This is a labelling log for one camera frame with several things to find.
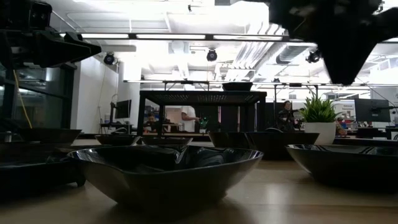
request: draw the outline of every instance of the man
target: man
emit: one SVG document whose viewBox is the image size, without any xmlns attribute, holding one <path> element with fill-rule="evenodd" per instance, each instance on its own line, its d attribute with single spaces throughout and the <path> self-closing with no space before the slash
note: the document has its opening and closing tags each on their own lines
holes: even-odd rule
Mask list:
<svg viewBox="0 0 398 224">
<path fill-rule="evenodd" d="M 195 114 L 195 109 L 191 106 L 181 107 L 181 122 L 184 124 L 184 131 L 195 132 L 195 121 L 199 121 Z"/>
<path fill-rule="evenodd" d="M 278 128 L 284 132 L 292 132 L 294 131 L 294 123 L 292 104 L 287 100 L 284 102 L 284 109 L 278 113 Z"/>
<path fill-rule="evenodd" d="M 144 129 L 149 132 L 156 132 L 156 119 L 154 113 L 148 113 L 148 120 L 144 124 Z"/>
</svg>

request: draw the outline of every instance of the desk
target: desk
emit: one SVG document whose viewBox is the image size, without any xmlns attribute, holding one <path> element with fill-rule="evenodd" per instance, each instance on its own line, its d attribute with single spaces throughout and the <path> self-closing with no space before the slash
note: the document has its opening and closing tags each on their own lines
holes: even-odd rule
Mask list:
<svg viewBox="0 0 398 224">
<path fill-rule="evenodd" d="M 90 183 L 41 197 L 2 202 L 0 223 L 152 224 Z M 317 184 L 295 162 L 262 161 L 213 208 L 174 224 L 396 224 L 398 195 Z"/>
<path fill-rule="evenodd" d="M 388 140 L 391 140 L 391 132 L 398 132 L 398 128 L 386 128 L 386 135 Z"/>
<path fill-rule="evenodd" d="M 379 140 L 379 139 L 361 139 L 361 138 L 335 138 L 334 144 L 343 144 L 349 146 L 389 146 L 398 147 L 398 141 Z"/>
<path fill-rule="evenodd" d="M 157 133 L 143 133 L 145 136 L 159 136 Z M 198 142 L 210 142 L 208 134 L 200 133 L 162 133 L 162 137 L 175 137 L 175 138 L 193 138 L 194 141 Z"/>
<path fill-rule="evenodd" d="M 136 132 L 137 128 L 134 128 L 132 124 L 128 125 L 128 124 L 118 124 L 118 123 L 113 123 L 111 124 L 111 128 L 126 128 L 127 130 L 129 130 L 129 126 L 130 126 L 130 133 L 132 132 Z M 101 132 L 102 132 L 102 128 L 109 128 L 109 124 L 101 124 Z"/>
</svg>

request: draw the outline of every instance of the metal rack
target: metal rack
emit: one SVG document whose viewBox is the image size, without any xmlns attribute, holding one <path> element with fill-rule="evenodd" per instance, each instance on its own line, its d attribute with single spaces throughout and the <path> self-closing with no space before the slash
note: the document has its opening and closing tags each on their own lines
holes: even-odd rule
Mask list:
<svg viewBox="0 0 398 224">
<path fill-rule="evenodd" d="M 140 91 L 137 135 L 143 134 L 146 99 L 159 105 L 160 125 L 163 125 L 165 106 L 240 106 L 243 113 L 247 113 L 250 105 L 259 102 L 257 130 L 264 131 L 266 97 L 267 92 L 264 91 Z M 157 129 L 157 134 L 162 135 L 161 128 Z"/>
</svg>

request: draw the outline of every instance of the glass wall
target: glass wall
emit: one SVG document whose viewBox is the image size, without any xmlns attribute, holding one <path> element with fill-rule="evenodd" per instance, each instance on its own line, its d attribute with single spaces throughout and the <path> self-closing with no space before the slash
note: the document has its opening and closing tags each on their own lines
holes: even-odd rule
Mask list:
<svg viewBox="0 0 398 224">
<path fill-rule="evenodd" d="M 0 86 L 0 115 L 23 127 L 29 127 L 27 116 L 34 128 L 69 128 L 74 69 L 63 65 L 17 70 L 19 96 L 14 72 L 0 67 L 0 77 L 5 78 Z"/>
<path fill-rule="evenodd" d="M 48 96 L 34 91 L 19 89 L 25 105 L 27 116 L 35 128 L 62 127 L 62 99 Z M 16 109 L 13 119 L 20 124 L 27 125 L 27 119 L 22 107 L 21 99 L 16 100 Z"/>
</svg>

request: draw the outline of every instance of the table surface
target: table surface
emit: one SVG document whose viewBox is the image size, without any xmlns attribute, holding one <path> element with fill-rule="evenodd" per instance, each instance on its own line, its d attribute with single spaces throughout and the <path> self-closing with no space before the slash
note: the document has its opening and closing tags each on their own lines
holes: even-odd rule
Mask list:
<svg viewBox="0 0 398 224">
<path fill-rule="evenodd" d="M 93 144 L 78 141 L 76 144 Z M 398 194 L 371 194 L 316 183 L 295 162 L 262 161 L 213 208 L 173 223 L 398 223 Z M 156 223 L 117 205 L 90 183 L 0 201 L 0 223 Z"/>
</svg>

